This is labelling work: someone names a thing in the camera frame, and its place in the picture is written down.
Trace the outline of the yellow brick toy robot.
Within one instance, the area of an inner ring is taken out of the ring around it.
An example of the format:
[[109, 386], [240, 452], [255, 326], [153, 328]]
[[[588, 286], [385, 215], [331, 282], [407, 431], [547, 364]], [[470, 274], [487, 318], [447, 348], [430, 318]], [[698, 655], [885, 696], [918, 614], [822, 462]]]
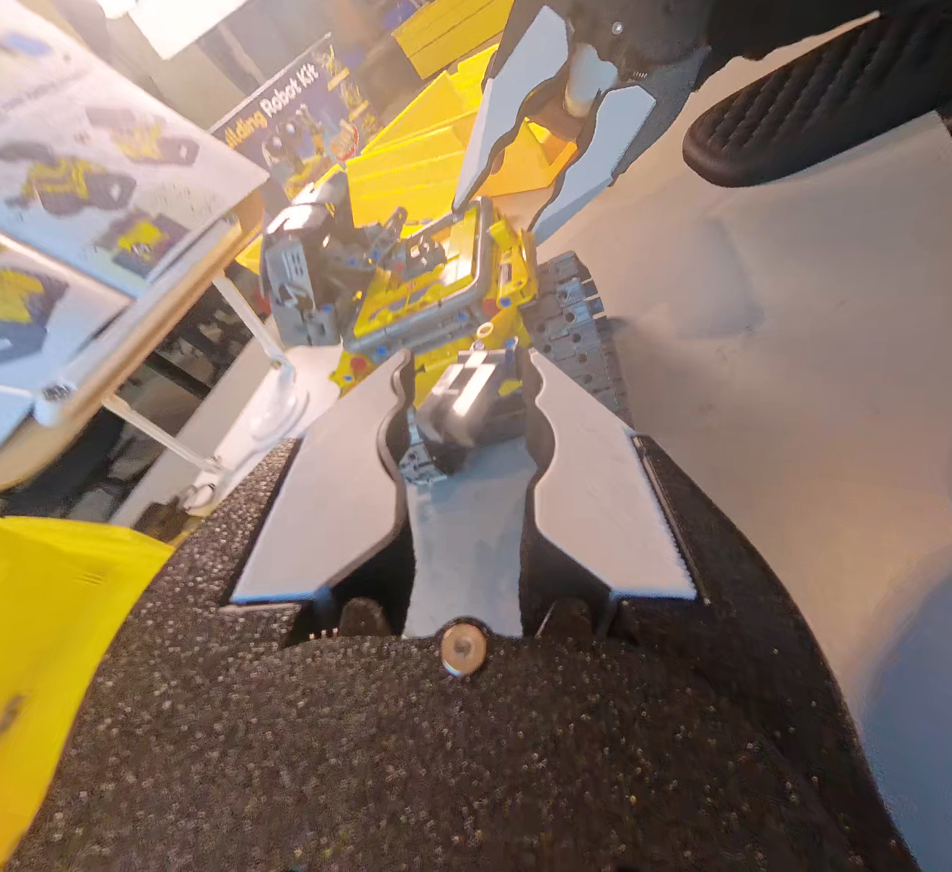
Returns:
[[259, 273], [287, 346], [342, 347], [330, 380], [341, 395], [400, 349], [413, 354], [414, 409], [405, 479], [450, 474], [415, 416], [460, 354], [533, 347], [626, 422], [610, 321], [589, 268], [572, 251], [538, 263], [532, 235], [477, 198], [413, 233], [398, 207], [357, 226], [349, 179], [307, 185], [264, 231]]

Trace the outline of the white book stand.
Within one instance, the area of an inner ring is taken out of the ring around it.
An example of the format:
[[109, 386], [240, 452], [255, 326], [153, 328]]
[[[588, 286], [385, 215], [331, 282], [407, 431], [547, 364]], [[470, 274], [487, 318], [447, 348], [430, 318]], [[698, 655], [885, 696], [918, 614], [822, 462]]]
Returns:
[[209, 227], [138, 299], [87, 344], [53, 381], [30, 396], [30, 415], [2, 442], [1, 485], [21, 485], [51, 465], [73, 444], [92, 417], [104, 410], [149, 436], [198, 471], [214, 477], [210, 501], [220, 501], [247, 461], [223, 462], [203, 455], [152, 423], [120, 396], [120, 389], [179, 324], [208, 287], [215, 289], [249, 329], [268, 358], [266, 380], [246, 408], [249, 454], [267, 453], [301, 421], [308, 395], [280, 341], [258, 318], [228, 278], [229, 263], [264, 230], [265, 200], [256, 189]]

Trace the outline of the stacked yellow bins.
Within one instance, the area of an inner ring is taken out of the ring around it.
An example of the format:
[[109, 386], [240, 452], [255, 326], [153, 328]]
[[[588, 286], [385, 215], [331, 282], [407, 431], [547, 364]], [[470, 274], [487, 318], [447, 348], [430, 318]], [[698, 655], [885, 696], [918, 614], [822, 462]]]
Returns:
[[426, 80], [502, 33], [515, 0], [431, 0], [392, 33]]

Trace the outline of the yellow plastic storage bin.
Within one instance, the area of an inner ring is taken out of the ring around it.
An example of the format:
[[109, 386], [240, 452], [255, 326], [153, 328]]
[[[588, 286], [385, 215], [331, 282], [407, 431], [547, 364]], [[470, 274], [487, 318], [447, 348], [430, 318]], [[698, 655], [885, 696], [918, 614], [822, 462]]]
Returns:
[[363, 151], [391, 148], [444, 128], [458, 132], [466, 143], [482, 101], [482, 80], [497, 48], [488, 46], [439, 73]]
[[1, 861], [36, 816], [101, 660], [173, 546], [124, 526], [1, 519]]
[[[391, 148], [364, 152], [344, 167], [351, 184], [351, 210], [356, 225], [385, 220], [396, 207], [411, 221], [432, 219], [449, 210], [467, 143], [449, 128], [399, 142]], [[575, 151], [575, 144], [526, 121], [509, 145], [498, 172], [489, 176], [482, 194], [490, 197], [548, 187]], [[282, 210], [269, 198], [272, 216]]]

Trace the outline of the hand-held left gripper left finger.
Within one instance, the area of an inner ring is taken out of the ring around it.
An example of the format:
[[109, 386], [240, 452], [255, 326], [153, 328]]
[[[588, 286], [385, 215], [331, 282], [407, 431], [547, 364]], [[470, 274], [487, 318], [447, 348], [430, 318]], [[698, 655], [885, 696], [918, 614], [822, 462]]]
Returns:
[[310, 423], [252, 533], [230, 605], [302, 605], [315, 632], [347, 627], [370, 602], [371, 630], [402, 635], [415, 576], [408, 491], [413, 355], [399, 349]]

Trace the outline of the blue robot kit box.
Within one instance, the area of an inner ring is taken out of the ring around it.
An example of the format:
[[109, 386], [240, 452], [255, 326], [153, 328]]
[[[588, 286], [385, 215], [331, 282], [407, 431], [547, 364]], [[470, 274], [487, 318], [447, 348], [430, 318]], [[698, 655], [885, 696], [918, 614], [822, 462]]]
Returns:
[[358, 85], [358, 64], [327, 33], [210, 133], [268, 173], [282, 193], [281, 207], [343, 168], [380, 132], [375, 109]]

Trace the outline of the grey desk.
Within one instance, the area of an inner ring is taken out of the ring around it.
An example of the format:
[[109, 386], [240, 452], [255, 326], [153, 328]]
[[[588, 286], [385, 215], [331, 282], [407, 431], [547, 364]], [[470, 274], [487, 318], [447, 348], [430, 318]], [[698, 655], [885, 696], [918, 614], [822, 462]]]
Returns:
[[950, 870], [950, 133], [759, 188], [670, 131], [541, 246], [612, 318], [634, 424], [765, 556], [923, 870]]

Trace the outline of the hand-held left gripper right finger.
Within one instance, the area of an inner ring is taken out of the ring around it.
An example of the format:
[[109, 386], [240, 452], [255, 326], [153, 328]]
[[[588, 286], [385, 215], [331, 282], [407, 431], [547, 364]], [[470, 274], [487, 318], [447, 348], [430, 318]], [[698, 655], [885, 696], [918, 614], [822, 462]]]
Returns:
[[703, 603], [703, 581], [634, 429], [538, 350], [519, 359], [535, 464], [520, 546], [523, 630], [556, 604], [607, 633], [630, 600]]

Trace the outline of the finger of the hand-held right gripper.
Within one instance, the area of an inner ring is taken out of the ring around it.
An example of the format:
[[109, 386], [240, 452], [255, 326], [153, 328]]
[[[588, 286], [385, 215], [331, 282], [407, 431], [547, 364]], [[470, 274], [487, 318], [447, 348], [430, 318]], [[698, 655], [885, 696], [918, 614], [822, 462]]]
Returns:
[[482, 86], [482, 99], [474, 120], [452, 201], [461, 210], [482, 188], [497, 159], [514, 141], [530, 98], [550, 88], [568, 64], [568, 26], [549, 6], [542, 5], [512, 46], [501, 43]]
[[638, 85], [604, 94], [578, 154], [556, 182], [552, 196], [531, 223], [536, 244], [561, 229], [580, 210], [612, 185], [626, 152], [646, 124], [656, 99]]

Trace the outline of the open instruction booklet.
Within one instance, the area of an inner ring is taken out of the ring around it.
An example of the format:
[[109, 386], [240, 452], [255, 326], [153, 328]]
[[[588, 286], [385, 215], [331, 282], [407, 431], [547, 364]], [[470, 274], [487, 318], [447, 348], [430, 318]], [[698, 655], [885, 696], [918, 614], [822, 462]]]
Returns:
[[2, 441], [169, 308], [266, 181], [16, 0], [1, 15]]

